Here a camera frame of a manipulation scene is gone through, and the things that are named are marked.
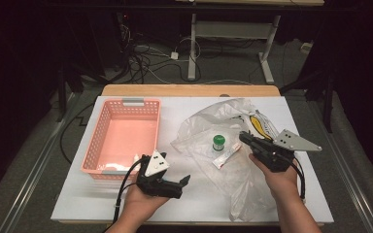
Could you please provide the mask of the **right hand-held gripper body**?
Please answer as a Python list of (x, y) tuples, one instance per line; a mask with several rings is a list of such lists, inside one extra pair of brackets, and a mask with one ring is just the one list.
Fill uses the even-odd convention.
[(284, 130), (275, 139), (260, 139), (249, 135), (249, 146), (255, 157), (271, 172), (285, 172), (296, 151), (321, 151), (318, 146), (295, 133)]

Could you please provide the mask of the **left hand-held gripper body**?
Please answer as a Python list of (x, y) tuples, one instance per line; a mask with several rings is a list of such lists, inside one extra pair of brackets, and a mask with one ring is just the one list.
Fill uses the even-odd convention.
[(137, 186), (147, 195), (179, 199), (183, 192), (179, 183), (165, 181), (163, 175), (169, 163), (155, 150), (152, 155), (144, 155), (136, 180)]

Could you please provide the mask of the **white tube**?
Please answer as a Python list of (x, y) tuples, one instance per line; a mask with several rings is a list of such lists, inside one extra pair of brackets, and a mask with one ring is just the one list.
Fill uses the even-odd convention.
[(230, 157), (232, 157), (241, 147), (241, 143), (234, 144), (229, 150), (227, 150), (222, 155), (218, 156), (215, 160), (213, 160), (213, 165), (220, 170), (221, 167), (227, 162), (227, 160)]

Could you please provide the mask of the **green-capped bottle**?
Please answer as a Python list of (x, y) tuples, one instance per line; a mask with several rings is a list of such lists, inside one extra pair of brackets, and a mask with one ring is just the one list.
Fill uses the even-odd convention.
[(225, 138), (222, 135), (215, 135), (213, 137), (213, 150), (222, 151), (224, 149)]

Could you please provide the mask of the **clear plastic bag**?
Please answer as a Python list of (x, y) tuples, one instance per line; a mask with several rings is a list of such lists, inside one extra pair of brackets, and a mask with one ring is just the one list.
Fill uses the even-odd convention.
[[(251, 162), (248, 146), (242, 147), (217, 169), (212, 161), (234, 144), (246, 131), (260, 139), (274, 139), (279, 131), (271, 120), (247, 98), (213, 104), (187, 118), (172, 146), (192, 157), (205, 176), (229, 199), (229, 217), (250, 221), (257, 214), (276, 208), (263, 173)], [(225, 138), (222, 151), (213, 150), (213, 137)]]

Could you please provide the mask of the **pink plastic basket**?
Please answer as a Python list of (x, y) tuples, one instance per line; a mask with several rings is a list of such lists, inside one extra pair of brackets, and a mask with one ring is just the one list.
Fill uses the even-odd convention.
[(95, 122), (81, 166), (95, 180), (121, 180), (138, 154), (156, 149), (160, 101), (108, 98), (95, 103)]

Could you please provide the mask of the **person's left hand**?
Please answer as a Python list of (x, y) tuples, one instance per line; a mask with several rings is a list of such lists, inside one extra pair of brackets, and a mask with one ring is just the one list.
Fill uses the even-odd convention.
[(120, 218), (143, 223), (168, 201), (168, 197), (147, 195), (133, 184), (127, 190)]

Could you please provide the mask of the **person's right hand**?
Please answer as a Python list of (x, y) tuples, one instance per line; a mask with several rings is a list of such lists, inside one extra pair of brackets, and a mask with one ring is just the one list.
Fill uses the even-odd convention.
[(298, 197), (297, 173), (293, 168), (288, 168), (285, 172), (274, 173), (252, 153), (249, 155), (249, 159), (263, 173), (275, 199), (287, 200), (291, 197)]

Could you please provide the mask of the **black stand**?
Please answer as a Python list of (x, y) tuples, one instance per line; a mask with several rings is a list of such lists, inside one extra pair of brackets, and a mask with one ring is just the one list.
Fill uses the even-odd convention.
[(328, 133), (332, 132), (331, 113), (334, 89), (334, 73), (330, 68), (321, 68), (313, 73), (301, 76), (295, 82), (286, 84), (279, 89), (285, 94), (293, 89), (305, 89), (305, 98), (308, 101), (322, 99), (322, 123)]
[(77, 63), (62, 63), (57, 71), (58, 122), (65, 118), (67, 112), (66, 86), (69, 86), (73, 93), (82, 93), (84, 91), (83, 76), (89, 77), (95, 83), (109, 83), (101, 75)]

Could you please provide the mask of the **white board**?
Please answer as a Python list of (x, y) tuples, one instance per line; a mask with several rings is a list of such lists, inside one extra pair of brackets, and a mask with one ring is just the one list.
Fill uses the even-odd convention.
[[(106, 100), (120, 96), (98, 97), (88, 126), (72, 162), (64, 185), (54, 206), (52, 220), (62, 223), (107, 223), (114, 214), (121, 181), (95, 180), (81, 170), (90, 137), (94, 132), (95, 121), (101, 114)], [(261, 225), (275, 224), (276, 210), (262, 210), (254, 214), (254, 220), (231, 221), (227, 198), (220, 194), (214, 184), (198, 169), (191, 158), (182, 157), (170, 146), (175, 139), (176, 129), (182, 120), (211, 104), (231, 100), (232, 97), (157, 97), (161, 101), (161, 121), (157, 137), (157, 148), (168, 152), (167, 160), (171, 167), (164, 177), (170, 181), (191, 174), (189, 184), (184, 188), (181, 199), (171, 199), (159, 208), (148, 223), (180, 225)], [(263, 114), (270, 117), (279, 129), (288, 128), (297, 132), (296, 126), (284, 97), (250, 97), (252, 103)], [(306, 207), (318, 224), (334, 222), (322, 192), (320, 182), (306, 152), (300, 153), (300, 162), (307, 175)]]

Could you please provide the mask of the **white-legged desk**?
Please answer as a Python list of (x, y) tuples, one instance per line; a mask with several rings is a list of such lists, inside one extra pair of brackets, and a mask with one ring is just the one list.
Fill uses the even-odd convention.
[[(276, 7), (283, 9), (284, 7), (295, 7), (307, 9), (312, 7), (321, 7), (324, 4), (323, 0), (177, 0), (180, 2), (188, 2), (193, 7), (211, 5), (237, 5), (240, 7)], [(187, 78), (190, 81), (196, 81), (198, 73), (196, 59), (199, 57), (201, 47), (196, 41), (196, 37), (202, 38), (225, 38), (225, 39), (265, 39), (266, 46), (263, 52), (258, 54), (260, 68), (263, 72), (263, 77), (268, 84), (273, 84), (273, 79), (269, 64), (268, 55), (272, 48), (273, 40), (279, 28), (281, 14), (275, 14), (271, 22), (233, 22), (231, 19), (226, 21), (221, 20), (197, 20), (196, 13), (191, 15), (191, 32), (188, 39), (189, 59)]]

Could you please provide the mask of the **metal floor rail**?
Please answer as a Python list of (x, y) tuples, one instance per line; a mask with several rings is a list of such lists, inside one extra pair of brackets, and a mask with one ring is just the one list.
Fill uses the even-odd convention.
[(340, 173), (340, 177), (349, 192), (350, 199), (354, 203), (355, 209), (366, 229), (367, 233), (373, 233), (373, 210), (369, 205), (369, 201), (365, 196), (363, 190), (359, 187), (353, 170), (350, 168), (345, 159), (340, 147), (335, 141), (332, 133), (329, 133), (324, 126), (322, 120), (323, 116), (319, 106), (316, 103), (310, 102), (309, 107), (318, 122), (320, 130), (323, 132), (326, 140), (329, 143), (330, 151), (333, 154), (335, 167)]
[(52, 127), (51, 133), (44, 143), (43, 148), (40, 150), (39, 156), (31, 168), (27, 179), (21, 186), (20, 191), (17, 194), (13, 205), (8, 211), (5, 219), (0, 225), (0, 233), (13, 233), (17, 226), (17, 223), (28, 204), (30, 197), (32, 196), (42, 174), (50, 160), (51, 151), (54, 147), (56, 140), (60, 135), (60, 131), (65, 127), (67, 119), (72, 114), (76, 105), (79, 102), (81, 95), (79, 93), (71, 93), (67, 99), (66, 107), (67, 110), (64, 112), (62, 117), (58, 119)]

